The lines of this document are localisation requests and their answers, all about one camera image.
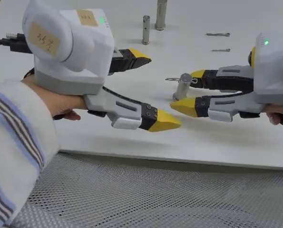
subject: white sleeve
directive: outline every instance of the white sleeve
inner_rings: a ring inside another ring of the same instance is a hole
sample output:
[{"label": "white sleeve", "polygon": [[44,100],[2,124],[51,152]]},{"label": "white sleeve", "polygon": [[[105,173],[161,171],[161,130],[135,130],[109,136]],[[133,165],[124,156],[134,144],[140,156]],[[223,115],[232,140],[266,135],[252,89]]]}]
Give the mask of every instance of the white sleeve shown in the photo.
[{"label": "white sleeve", "polygon": [[53,119],[22,82],[0,84],[0,227],[8,227],[58,152]]}]

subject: white table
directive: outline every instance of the white table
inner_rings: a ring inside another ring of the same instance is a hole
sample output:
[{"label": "white table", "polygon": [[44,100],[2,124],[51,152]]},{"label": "white table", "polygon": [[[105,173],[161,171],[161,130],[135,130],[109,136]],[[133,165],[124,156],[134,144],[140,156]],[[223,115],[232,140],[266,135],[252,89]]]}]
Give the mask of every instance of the white table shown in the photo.
[{"label": "white table", "polygon": [[[283,0],[170,0],[166,30],[150,32],[141,44],[142,17],[156,19],[156,0],[49,0],[57,9],[104,9],[118,48],[136,48],[152,57],[142,68],[109,77],[106,86],[125,96],[164,109],[182,121],[180,129],[149,133],[117,130],[107,118],[79,112],[80,122],[57,121],[62,149],[68,152],[138,157],[169,161],[283,168],[283,126],[272,126],[265,115],[232,123],[192,119],[171,110],[177,83],[166,77],[199,69],[247,65],[247,56],[262,30],[283,29]],[[2,0],[0,38],[21,32],[28,0]],[[206,32],[231,32],[231,37],[206,37]],[[230,53],[212,53],[231,48]],[[22,76],[33,67],[32,56],[0,47],[0,82]],[[190,89],[189,95],[206,91]]]}]

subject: green indicator light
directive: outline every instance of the green indicator light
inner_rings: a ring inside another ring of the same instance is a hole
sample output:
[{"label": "green indicator light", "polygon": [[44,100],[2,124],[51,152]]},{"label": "green indicator light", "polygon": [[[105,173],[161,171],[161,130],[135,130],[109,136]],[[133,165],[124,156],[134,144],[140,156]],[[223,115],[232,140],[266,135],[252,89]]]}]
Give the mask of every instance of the green indicator light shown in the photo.
[{"label": "green indicator light", "polygon": [[104,18],[103,18],[103,17],[100,17],[100,18],[99,18],[99,22],[100,22],[101,24],[104,24],[104,22],[105,22],[105,21],[104,21]]}]

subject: gray mesh surface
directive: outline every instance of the gray mesh surface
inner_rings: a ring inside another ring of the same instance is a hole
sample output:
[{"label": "gray mesh surface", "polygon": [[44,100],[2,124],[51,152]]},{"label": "gray mesh surface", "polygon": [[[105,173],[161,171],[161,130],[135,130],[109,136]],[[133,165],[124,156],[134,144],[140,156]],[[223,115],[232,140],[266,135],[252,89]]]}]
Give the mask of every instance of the gray mesh surface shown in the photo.
[{"label": "gray mesh surface", "polygon": [[283,228],[283,172],[59,153],[13,228]]}]

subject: masking tape label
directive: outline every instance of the masking tape label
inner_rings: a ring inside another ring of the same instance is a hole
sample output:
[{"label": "masking tape label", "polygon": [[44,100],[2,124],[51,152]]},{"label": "masking tape label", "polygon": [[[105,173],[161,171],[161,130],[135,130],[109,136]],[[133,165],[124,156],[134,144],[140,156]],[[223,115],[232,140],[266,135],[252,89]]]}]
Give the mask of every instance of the masking tape label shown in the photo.
[{"label": "masking tape label", "polygon": [[60,45],[60,40],[37,23],[33,22],[29,31],[28,40],[41,50],[55,57]]},{"label": "masking tape label", "polygon": [[79,9],[77,10],[78,17],[82,25],[97,27],[98,24],[92,11]]}]

